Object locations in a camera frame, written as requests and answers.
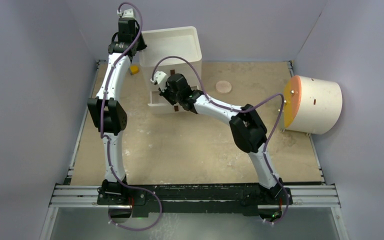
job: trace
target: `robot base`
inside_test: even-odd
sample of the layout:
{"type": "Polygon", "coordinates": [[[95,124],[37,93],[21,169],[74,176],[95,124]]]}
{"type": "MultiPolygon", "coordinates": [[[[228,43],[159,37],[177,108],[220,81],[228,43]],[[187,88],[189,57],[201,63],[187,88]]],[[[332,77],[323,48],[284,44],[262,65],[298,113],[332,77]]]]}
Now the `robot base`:
{"type": "MultiPolygon", "coordinates": [[[[266,189],[258,183],[223,184],[170,184],[170,185],[132,185],[155,192],[162,204],[164,213],[208,213],[243,214],[260,216],[263,219],[276,219],[281,216],[279,208],[259,209],[259,205],[293,203],[291,190],[288,196],[279,186],[266,189]]],[[[146,191],[128,189],[119,183],[104,180],[98,189],[98,205],[132,205],[133,210],[114,210],[114,218],[146,218],[149,213],[158,213],[159,205],[152,194],[146,191]]]]}

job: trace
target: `round beige disc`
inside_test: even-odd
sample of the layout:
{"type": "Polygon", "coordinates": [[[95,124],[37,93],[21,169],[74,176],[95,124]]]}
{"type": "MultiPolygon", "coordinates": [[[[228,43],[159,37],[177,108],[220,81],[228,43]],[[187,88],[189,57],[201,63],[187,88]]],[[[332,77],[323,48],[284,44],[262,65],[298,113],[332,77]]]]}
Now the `round beige disc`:
{"type": "Polygon", "coordinates": [[[228,94],[232,91],[232,84],[225,80],[218,81],[215,84],[215,90],[219,94],[228,94]]]}

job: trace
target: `tan tabletop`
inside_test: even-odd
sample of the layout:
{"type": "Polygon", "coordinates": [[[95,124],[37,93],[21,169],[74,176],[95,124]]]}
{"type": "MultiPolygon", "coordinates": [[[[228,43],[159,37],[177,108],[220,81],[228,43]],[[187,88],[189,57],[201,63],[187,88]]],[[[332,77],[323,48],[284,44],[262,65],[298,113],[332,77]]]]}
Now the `tan tabletop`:
{"type": "MultiPolygon", "coordinates": [[[[102,85],[106,69],[106,65],[99,68],[93,96],[102,85]]],[[[204,62],[202,79],[210,96],[244,106],[283,92],[290,73],[285,62],[204,62]],[[229,94],[216,92],[215,84],[220,80],[231,83],[229,94]]],[[[153,115],[149,101],[141,73],[127,74],[120,104],[128,116],[122,151],[129,184],[257,182],[250,158],[236,147],[228,125],[191,112],[153,115]]],[[[280,102],[280,97],[275,98],[257,109],[269,131],[280,102]]],[[[304,133],[281,133],[277,129],[268,151],[284,182],[321,181],[310,139],[304,133]]],[[[88,115],[71,185],[100,185],[104,173],[104,145],[88,115]]]]}

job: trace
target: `yellow object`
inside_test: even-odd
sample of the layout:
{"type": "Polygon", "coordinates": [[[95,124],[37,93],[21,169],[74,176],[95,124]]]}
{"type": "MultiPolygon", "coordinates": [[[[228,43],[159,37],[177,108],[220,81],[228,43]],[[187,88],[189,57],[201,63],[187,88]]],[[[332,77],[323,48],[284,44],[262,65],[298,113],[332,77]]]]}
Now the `yellow object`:
{"type": "Polygon", "coordinates": [[[130,66],[130,74],[133,75],[133,74],[137,74],[137,73],[139,73],[139,67],[136,65],[131,65],[130,66]]]}

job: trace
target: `cable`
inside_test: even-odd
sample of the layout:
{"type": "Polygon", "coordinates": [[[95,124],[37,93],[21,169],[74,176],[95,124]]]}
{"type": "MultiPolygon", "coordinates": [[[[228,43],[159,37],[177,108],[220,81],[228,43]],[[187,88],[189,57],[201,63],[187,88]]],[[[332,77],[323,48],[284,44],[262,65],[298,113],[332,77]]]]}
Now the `cable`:
{"type": "Polygon", "coordinates": [[[289,208],[289,196],[288,196],[288,191],[286,191],[286,188],[285,186],[279,181],[279,179],[275,176],[275,173],[272,169],[272,167],[270,166],[270,163],[267,159],[267,145],[269,144],[269,141],[270,139],[272,139],[272,136],[273,134],[275,133],[275,129],[276,127],[278,126],[279,124],[279,121],[281,119],[281,116],[282,116],[282,112],[283,112],[283,109],[284,109],[284,105],[285,105],[285,97],[282,93],[276,93],[272,96],[269,96],[268,98],[264,99],[263,101],[261,101],[260,103],[258,103],[257,105],[255,105],[254,107],[251,107],[250,109],[247,109],[247,110],[238,110],[238,109],[234,109],[234,108],[230,108],[230,107],[227,107],[227,106],[224,106],[224,105],[221,105],[221,104],[218,104],[214,101],[211,100],[210,96],[207,94],[207,91],[205,90],[204,88],[204,83],[203,81],[201,80],[200,78],[200,75],[198,74],[197,70],[194,68],[194,66],[192,66],[192,64],[190,62],[188,62],[186,59],[184,59],[183,57],[180,57],[180,56],[166,56],[164,57],[163,59],[161,59],[159,62],[157,62],[157,64],[155,65],[153,71],[152,71],[152,79],[154,79],[154,75],[155,75],[155,72],[157,71],[157,68],[158,66],[164,61],[164,60],[167,60],[167,59],[179,59],[179,60],[182,60],[183,62],[185,62],[187,65],[189,65],[189,67],[193,70],[193,72],[195,73],[196,75],[196,78],[198,78],[198,81],[199,81],[199,85],[201,86],[201,89],[202,89],[202,92],[204,94],[204,96],[206,97],[206,99],[212,103],[213,105],[219,107],[219,108],[222,108],[222,109],[226,109],[226,110],[229,110],[229,111],[232,111],[232,112],[236,112],[236,113],[242,113],[242,114],[246,114],[246,113],[249,113],[257,108],[259,108],[261,105],[267,103],[268,101],[272,100],[273,98],[275,98],[276,96],[280,96],[282,98],[282,102],[281,102],[281,105],[280,105],[280,110],[279,110],[279,114],[277,115],[277,118],[276,118],[276,122],[274,123],[274,126],[273,128],[271,129],[271,132],[270,134],[268,135],[268,138],[267,138],[267,141],[265,141],[265,144],[264,144],[264,147],[262,149],[262,155],[263,155],[263,158],[264,158],[264,161],[265,161],[265,164],[267,165],[268,167],[268,170],[270,171],[270,174],[273,175],[273,178],[276,180],[277,184],[279,184],[279,186],[281,187],[283,193],[285,194],[286,196],[286,207],[285,207],[285,210],[284,210],[284,213],[282,214],[282,216],[280,216],[280,218],[274,222],[271,222],[271,224],[275,224],[275,223],[278,223],[280,220],[283,219],[283,217],[286,215],[286,213],[288,212],[288,208],[289,208]]]}
{"type": "Polygon", "coordinates": [[[159,214],[158,214],[158,217],[157,219],[155,220],[154,223],[152,223],[151,225],[147,226],[147,227],[143,227],[143,228],[133,228],[133,227],[128,227],[128,226],[124,226],[124,225],[121,225],[121,224],[118,224],[116,223],[115,221],[113,221],[111,219],[111,214],[110,214],[110,211],[108,211],[108,218],[109,218],[109,224],[113,224],[115,225],[116,227],[119,227],[119,228],[123,228],[123,229],[127,229],[127,230],[130,230],[130,231],[143,231],[143,230],[147,230],[147,229],[150,229],[152,228],[153,226],[155,226],[161,219],[162,215],[163,215],[163,206],[161,204],[161,201],[160,199],[158,198],[158,196],[153,192],[153,191],[150,191],[146,188],[142,188],[142,187],[137,187],[137,186],[129,186],[127,184],[125,184],[117,175],[116,175],[116,172],[114,171],[113,169],[113,164],[111,162],[111,156],[110,156],[110,145],[111,145],[111,138],[104,134],[104,107],[105,107],[105,100],[107,99],[107,91],[108,91],[108,85],[110,84],[110,78],[111,76],[113,75],[113,71],[114,69],[116,68],[116,65],[119,63],[119,61],[127,54],[127,52],[130,51],[130,49],[132,49],[133,45],[136,44],[136,42],[138,41],[139,37],[141,36],[141,33],[142,33],[142,25],[143,25],[143,22],[142,22],[142,14],[141,12],[139,11],[139,9],[133,5],[132,3],[130,2],[123,2],[120,4],[120,6],[118,6],[118,11],[120,12],[121,11],[121,7],[123,5],[130,5],[132,6],[137,14],[139,15],[139,18],[140,18],[140,25],[139,25],[139,31],[136,35],[136,37],[134,38],[133,42],[131,42],[131,44],[128,46],[128,48],[112,63],[112,66],[111,66],[111,69],[108,73],[108,77],[106,78],[106,82],[105,82],[105,87],[104,87],[104,90],[103,90],[103,99],[102,99],[102,105],[101,105],[101,109],[100,109],[100,138],[103,139],[103,138],[106,138],[108,139],[107,143],[106,143],[106,153],[107,153],[107,156],[108,156],[108,165],[109,165],[109,169],[111,170],[111,173],[112,175],[114,175],[115,179],[117,179],[117,182],[119,182],[123,187],[125,188],[128,188],[128,189],[135,189],[135,190],[140,190],[140,191],[145,191],[145,192],[148,192],[150,194],[152,194],[155,199],[157,200],[158,202],[158,205],[159,205],[159,214]]]}

